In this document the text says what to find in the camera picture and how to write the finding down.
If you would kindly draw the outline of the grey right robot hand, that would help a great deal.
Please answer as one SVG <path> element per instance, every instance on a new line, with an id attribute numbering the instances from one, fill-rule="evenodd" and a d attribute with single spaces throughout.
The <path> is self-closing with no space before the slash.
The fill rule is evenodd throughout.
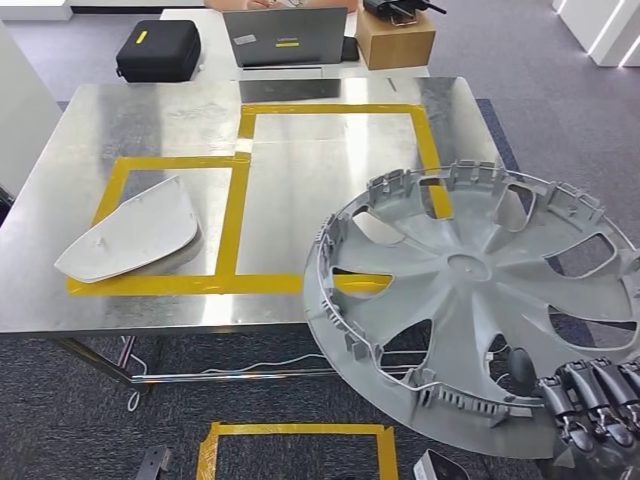
<path id="1" fill-rule="evenodd" d="M 639 359 L 577 360 L 538 376 L 523 348 L 508 372 L 517 393 L 543 401 L 555 429 L 544 479 L 637 479 L 639 476 Z"/>

